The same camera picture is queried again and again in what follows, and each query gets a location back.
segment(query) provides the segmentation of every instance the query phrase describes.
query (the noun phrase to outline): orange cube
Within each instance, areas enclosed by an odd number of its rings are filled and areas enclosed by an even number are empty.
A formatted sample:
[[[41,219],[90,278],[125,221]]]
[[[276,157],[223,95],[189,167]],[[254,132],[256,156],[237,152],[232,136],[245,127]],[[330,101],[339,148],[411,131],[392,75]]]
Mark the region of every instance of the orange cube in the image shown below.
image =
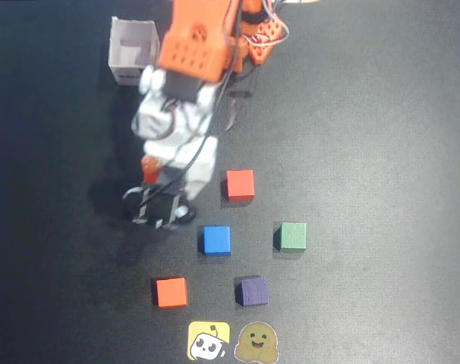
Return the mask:
[[[229,202],[252,201],[255,196],[254,171],[227,171],[227,187]]]
[[[161,279],[156,282],[157,305],[162,308],[187,306],[186,279]]]

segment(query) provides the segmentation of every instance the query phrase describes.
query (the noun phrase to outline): hugging face emoji sticker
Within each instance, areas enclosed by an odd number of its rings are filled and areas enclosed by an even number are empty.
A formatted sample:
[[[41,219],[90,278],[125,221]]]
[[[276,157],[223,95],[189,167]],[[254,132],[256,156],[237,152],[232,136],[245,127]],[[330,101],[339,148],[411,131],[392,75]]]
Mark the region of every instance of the hugging face emoji sticker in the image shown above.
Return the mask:
[[[226,322],[191,322],[187,356],[196,361],[222,358],[228,352],[229,342],[230,326]]]
[[[242,362],[273,364],[279,359],[277,335],[272,327],[254,322],[244,327],[235,347],[235,358]]]

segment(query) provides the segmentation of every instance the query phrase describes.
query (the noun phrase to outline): green cube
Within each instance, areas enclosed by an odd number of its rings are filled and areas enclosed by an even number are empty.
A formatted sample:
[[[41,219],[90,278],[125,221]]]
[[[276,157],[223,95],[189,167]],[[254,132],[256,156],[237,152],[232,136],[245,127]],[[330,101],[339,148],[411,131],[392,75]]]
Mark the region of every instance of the green cube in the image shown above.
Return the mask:
[[[281,224],[281,240],[279,251],[281,253],[302,253],[306,250],[305,222],[283,222]]]

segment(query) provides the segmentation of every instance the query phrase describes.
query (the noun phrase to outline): white box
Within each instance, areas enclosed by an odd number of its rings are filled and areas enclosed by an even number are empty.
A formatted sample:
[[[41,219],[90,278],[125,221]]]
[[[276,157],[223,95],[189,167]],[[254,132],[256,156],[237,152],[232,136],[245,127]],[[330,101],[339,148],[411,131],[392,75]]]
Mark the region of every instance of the white box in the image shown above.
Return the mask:
[[[138,85],[147,65],[159,55],[159,38],[153,21],[112,17],[109,67],[119,85]]]

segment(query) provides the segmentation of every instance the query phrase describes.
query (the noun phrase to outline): purple cube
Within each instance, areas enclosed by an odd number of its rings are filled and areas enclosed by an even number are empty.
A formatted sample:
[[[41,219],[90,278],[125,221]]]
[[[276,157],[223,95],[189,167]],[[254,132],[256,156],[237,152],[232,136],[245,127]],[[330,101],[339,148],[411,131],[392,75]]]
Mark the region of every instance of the purple cube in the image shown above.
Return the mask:
[[[246,278],[241,282],[242,306],[267,305],[269,303],[269,286],[267,279]]]

